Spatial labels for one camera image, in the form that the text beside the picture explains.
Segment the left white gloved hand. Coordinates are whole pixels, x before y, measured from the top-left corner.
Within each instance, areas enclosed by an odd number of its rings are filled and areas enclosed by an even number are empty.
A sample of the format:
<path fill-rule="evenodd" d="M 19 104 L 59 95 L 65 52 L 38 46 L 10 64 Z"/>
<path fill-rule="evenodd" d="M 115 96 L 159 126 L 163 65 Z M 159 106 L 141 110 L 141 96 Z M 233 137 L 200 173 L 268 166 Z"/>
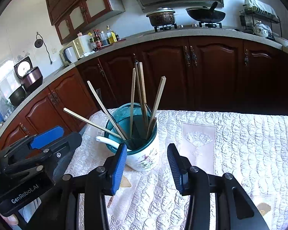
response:
<path fill-rule="evenodd" d="M 7 222 L 7 224 L 9 226 L 16 226 L 18 225 L 19 221 L 18 221 L 18 218 L 15 216 L 15 214 L 12 214 L 11 216 L 9 217 L 4 217 L 1 213 L 0 213 L 0 216 Z"/>

